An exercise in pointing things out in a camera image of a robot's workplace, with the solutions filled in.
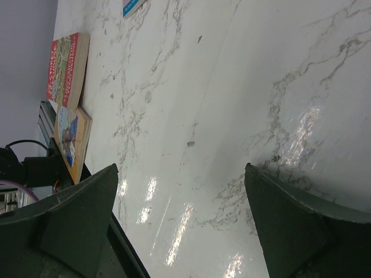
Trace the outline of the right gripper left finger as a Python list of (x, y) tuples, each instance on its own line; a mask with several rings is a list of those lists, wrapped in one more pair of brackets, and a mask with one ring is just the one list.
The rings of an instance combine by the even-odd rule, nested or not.
[(1, 277), (38, 277), (55, 263), (95, 277), (118, 186), (116, 164), (79, 184), (1, 214)]

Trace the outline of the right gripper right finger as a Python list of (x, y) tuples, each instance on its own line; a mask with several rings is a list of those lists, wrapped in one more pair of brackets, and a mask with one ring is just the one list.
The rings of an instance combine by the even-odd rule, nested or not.
[(270, 277), (370, 277), (370, 213), (248, 163), (245, 188)]

